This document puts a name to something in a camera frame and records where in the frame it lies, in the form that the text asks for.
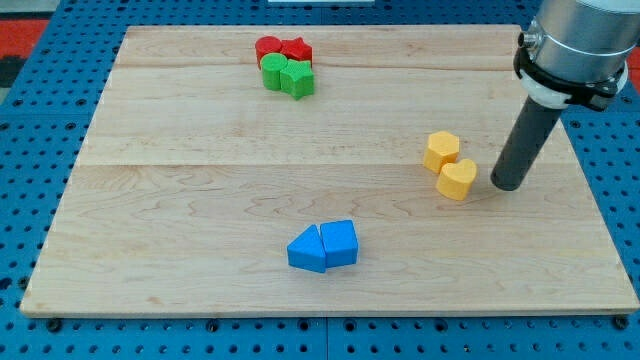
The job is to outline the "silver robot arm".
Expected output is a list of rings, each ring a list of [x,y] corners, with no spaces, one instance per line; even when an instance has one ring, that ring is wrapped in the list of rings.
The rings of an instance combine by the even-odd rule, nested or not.
[[[639,0],[545,0],[518,36],[514,70],[529,98],[603,111],[628,79]]]

